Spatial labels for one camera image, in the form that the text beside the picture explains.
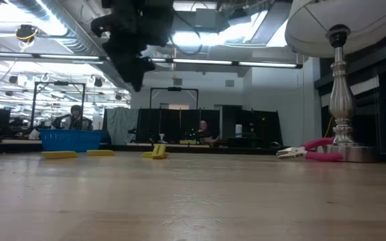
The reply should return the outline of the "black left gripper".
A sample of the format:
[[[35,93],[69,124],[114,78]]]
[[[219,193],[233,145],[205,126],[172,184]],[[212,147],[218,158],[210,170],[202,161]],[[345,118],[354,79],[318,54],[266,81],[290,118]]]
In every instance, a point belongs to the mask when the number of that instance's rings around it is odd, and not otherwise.
[[[140,92],[143,73],[155,70],[153,60],[142,51],[147,46],[165,46],[172,32],[172,0],[102,0],[108,15],[92,20],[97,36],[110,33],[103,49],[124,82]]]

